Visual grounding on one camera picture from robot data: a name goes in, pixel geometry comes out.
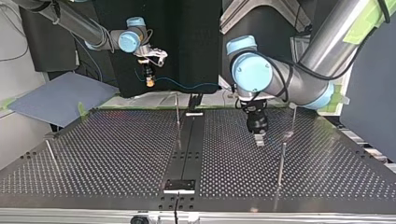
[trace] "blue-gray panel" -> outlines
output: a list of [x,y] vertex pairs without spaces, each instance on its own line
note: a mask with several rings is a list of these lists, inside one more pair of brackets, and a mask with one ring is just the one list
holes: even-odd
[[8,108],[65,127],[80,117],[78,104],[90,110],[110,99],[117,88],[76,73],[66,73],[22,96]]
[[396,161],[396,16],[364,46],[352,70],[341,122]]

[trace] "thin metal pin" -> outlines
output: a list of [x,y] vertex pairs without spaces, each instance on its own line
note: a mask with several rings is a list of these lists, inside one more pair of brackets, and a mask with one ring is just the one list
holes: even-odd
[[294,113],[293,113],[293,123],[291,125],[291,131],[294,132],[294,123],[296,121],[296,114],[297,114],[297,106],[294,107]]
[[56,160],[55,154],[53,154],[52,147],[50,145],[50,140],[46,139],[46,144],[49,149],[50,156],[52,157],[53,160]]
[[178,110],[178,95],[176,93],[176,114],[177,114],[177,127],[180,128],[180,115],[179,115],[179,110]]
[[287,143],[282,144],[282,151],[281,151],[281,155],[280,155],[280,164],[279,164],[279,175],[277,178],[277,184],[279,186],[282,186],[283,166],[284,166],[285,157],[286,157],[286,146],[287,146]]

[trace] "black panel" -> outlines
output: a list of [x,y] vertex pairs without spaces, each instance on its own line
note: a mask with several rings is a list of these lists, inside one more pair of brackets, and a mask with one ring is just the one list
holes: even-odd
[[341,122],[396,161],[395,52],[396,16],[382,24],[364,45],[353,65]]
[[[218,82],[220,0],[97,0],[94,6],[99,21],[110,30],[125,29],[130,17],[145,19],[147,27],[154,30],[150,44],[169,54],[165,66],[156,70],[157,77],[170,77],[187,87]],[[147,91],[210,93],[217,89],[203,86],[185,90],[166,80],[149,89],[134,73],[136,69],[140,75],[135,56],[118,50],[110,59],[123,97]]]
[[76,69],[76,48],[70,33],[40,14],[21,7],[20,12],[35,70],[53,72]]

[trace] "small bracket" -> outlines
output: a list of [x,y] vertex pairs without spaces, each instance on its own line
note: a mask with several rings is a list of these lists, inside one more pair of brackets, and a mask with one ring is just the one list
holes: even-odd
[[195,180],[167,180],[165,194],[194,194],[195,193]]

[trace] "blue cable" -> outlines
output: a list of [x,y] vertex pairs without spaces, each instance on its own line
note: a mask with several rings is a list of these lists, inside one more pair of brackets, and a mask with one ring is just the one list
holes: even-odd
[[201,86],[216,86],[216,87],[219,87],[219,84],[216,84],[216,83],[208,83],[208,82],[206,82],[206,83],[200,83],[200,84],[195,85],[195,86],[193,86],[193,87],[186,87],[186,86],[183,86],[183,85],[181,85],[180,83],[174,81],[172,78],[169,78],[169,77],[159,77],[159,78],[156,79],[156,81],[160,81],[160,80],[168,80],[168,81],[170,81],[170,82],[173,82],[175,85],[178,85],[179,87],[181,87],[181,88],[183,88],[183,89],[186,89],[186,90],[193,90],[193,89],[196,89],[196,88],[201,87]]
[[[141,79],[140,76],[137,74],[136,69],[134,70],[134,73],[136,74],[136,77],[137,77],[137,79],[139,79],[139,81],[145,82],[145,80]],[[155,79],[155,80],[156,80],[156,81],[168,80],[168,81],[174,83],[175,85],[177,85],[177,86],[179,86],[179,87],[181,87],[181,88],[183,88],[183,89],[185,89],[185,90],[194,90],[194,89],[197,89],[198,87],[201,87],[201,86],[216,86],[216,87],[220,87],[219,84],[216,84],[216,83],[209,83],[209,82],[200,83],[200,84],[197,84],[197,85],[195,85],[195,86],[193,86],[193,87],[186,87],[186,86],[183,86],[182,84],[180,84],[180,83],[174,81],[174,80],[173,80],[172,78],[170,78],[170,77],[159,77],[159,78],[157,78],[157,79]]]

